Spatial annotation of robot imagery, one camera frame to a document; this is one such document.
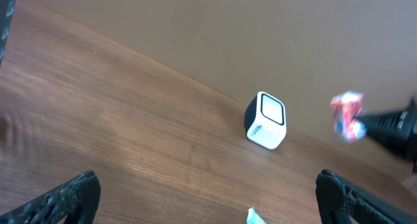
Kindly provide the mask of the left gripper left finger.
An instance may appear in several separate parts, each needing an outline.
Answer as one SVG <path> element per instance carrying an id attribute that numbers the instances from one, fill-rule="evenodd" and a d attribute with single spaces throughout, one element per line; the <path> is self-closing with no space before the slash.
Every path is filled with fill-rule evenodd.
<path id="1" fill-rule="evenodd" d="M 3 215 L 4 224 L 92 224 L 100 202 L 101 187 L 94 171 L 71 180 Z"/>

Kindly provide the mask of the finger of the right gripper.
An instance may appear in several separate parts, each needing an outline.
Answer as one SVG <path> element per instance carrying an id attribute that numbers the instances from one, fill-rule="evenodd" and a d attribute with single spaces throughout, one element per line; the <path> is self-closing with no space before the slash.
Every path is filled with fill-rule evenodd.
<path id="1" fill-rule="evenodd" d="M 416 108 L 354 117 L 366 135 L 402 159 L 416 159 Z"/>

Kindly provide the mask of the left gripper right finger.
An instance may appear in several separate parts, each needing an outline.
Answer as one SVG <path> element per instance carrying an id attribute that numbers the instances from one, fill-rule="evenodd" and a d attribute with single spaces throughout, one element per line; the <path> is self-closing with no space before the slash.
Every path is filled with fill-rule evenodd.
<path id="1" fill-rule="evenodd" d="M 315 194 L 323 224 L 416 224 L 413 216 L 374 196 L 335 172 L 324 169 Z"/>

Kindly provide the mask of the red white small box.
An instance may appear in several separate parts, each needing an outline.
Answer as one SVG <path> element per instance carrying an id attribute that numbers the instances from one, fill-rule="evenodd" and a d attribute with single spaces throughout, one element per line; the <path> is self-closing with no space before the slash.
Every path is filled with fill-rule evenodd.
<path id="1" fill-rule="evenodd" d="M 362 113 L 362 99 L 362 93 L 347 91 L 333 97 L 330 102 L 334 117 L 334 131 L 348 143 L 366 135 L 366 127 L 355 119 Z"/>

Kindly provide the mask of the teal wet wipes pack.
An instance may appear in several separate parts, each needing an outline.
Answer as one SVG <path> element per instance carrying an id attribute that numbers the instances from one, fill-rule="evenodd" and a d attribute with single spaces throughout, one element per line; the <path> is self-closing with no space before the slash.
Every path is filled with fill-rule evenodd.
<path id="1" fill-rule="evenodd" d="M 261 216 L 257 214 L 254 207 L 248 209 L 246 224 L 266 224 Z"/>

